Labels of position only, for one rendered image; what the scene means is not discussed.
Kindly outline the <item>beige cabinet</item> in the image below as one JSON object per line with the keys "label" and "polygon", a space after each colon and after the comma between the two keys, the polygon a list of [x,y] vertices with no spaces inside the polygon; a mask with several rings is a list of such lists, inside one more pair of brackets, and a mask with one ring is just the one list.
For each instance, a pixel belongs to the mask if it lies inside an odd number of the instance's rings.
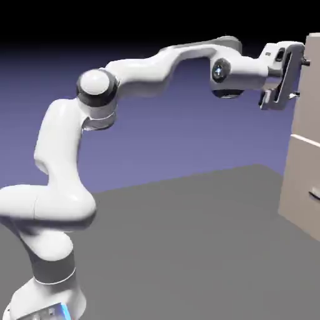
{"label": "beige cabinet", "polygon": [[320,32],[304,56],[278,213],[320,242]]}

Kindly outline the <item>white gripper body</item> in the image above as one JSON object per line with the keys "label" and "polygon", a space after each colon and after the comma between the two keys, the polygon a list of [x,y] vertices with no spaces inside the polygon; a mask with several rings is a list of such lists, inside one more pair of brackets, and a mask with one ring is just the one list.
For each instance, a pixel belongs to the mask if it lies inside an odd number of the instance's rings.
{"label": "white gripper body", "polygon": [[268,76],[262,87],[259,107],[262,110],[283,110],[289,94],[296,92],[294,83],[301,70],[304,44],[295,41],[267,43],[259,60],[268,66]]}

